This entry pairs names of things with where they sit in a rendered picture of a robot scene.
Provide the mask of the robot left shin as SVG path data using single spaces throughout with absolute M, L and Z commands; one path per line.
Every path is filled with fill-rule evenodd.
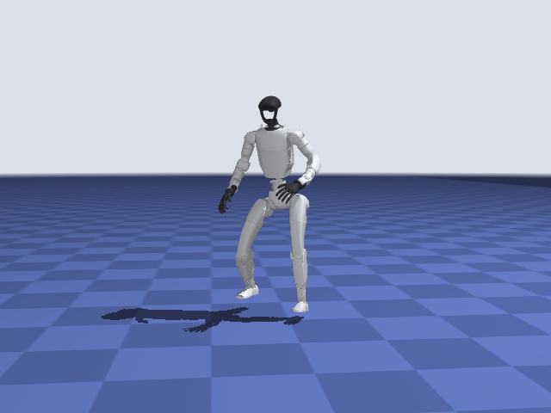
M 297 287 L 298 301 L 306 303 L 306 280 L 307 280 L 307 263 L 306 263 L 306 249 L 304 249 L 303 256 L 294 256 L 293 261 L 293 274 L 294 284 Z

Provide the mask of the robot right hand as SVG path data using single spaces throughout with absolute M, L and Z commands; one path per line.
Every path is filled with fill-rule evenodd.
M 219 204 L 219 211 L 220 213 L 224 213 L 226 212 L 225 209 L 228 210 L 228 207 L 226 206 L 226 201 L 229 200 L 231 201 L 231 198 L 234 194 L 235 194 L 235 191 L 237 190 L 237 187 L 235 185 L 232 185 L 230 188 L 227 188 L 226 191 L 225 191 L 225 194 L 223 195 L 222 199 L 221 199 L 221 203 Z M 225 207 L 225 209 L 224 209 Z

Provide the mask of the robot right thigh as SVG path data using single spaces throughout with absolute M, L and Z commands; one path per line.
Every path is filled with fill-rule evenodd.
M 264 217 L 269 217 L 272 213 L 269 197 L 258 199 L 252 206 L 238 241 L 237 259 L 242 263 L 248 263 L 253 258 L 252 243 L 263 226 Z

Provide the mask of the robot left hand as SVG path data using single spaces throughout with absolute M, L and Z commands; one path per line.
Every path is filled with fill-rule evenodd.
M 299 179 L 299 178 L 298 178 L 298 179 Z M 299 190 L 303 189 L 303 188 L 306 186 L 306 183 L 302 185 L 301 182 L 298 181 L 298 179 L 295 180 L 294 182 L 283 183 L 283 184 L 281 184 L 281 185 L 279 185 L 279 186 L 277 187 L 277 188 L 281 188 L 281 187 L 286 186 L 286 187 L 284 187 L 284 188 L 281 188 L 281 189 L 276 193 L 275 196 L 277 196 L 281 191 L 283 191 L 283 190 L 286 189 L 285 191 L 283 191 L 283 192 L 281 193 L 281 195 L 279 196 L 278 200 L 281 199 L 281 197 L 282 197 L 284 194 L 286 194 L 286 195 L 283 197 L 283 199 L 282 199 L 282 202 L 283 202 L 283 201 L 287 198 L 287 196 L 289 196 L 289 195 L 291 194 L 291 195 L 288 197 L 287 201 L 286 201 L 286 204 L 287 204 L 288 201 L 294 196 L 294 194 L 297 194 L 297 192 L 298 192 Z M 288 193 L 287 193 L 287 192 L 288 192 Z

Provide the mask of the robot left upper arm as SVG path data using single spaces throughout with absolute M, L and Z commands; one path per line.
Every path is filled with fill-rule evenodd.
M 304 133 L 300 130 L 288 129 L 286 134 L 288 136 L 288 141 L 292 145 L 297 145 L 301 153 L 308 158 L 306 165 L 312 164 L 313 158 L 318 156 L 306 140 Z

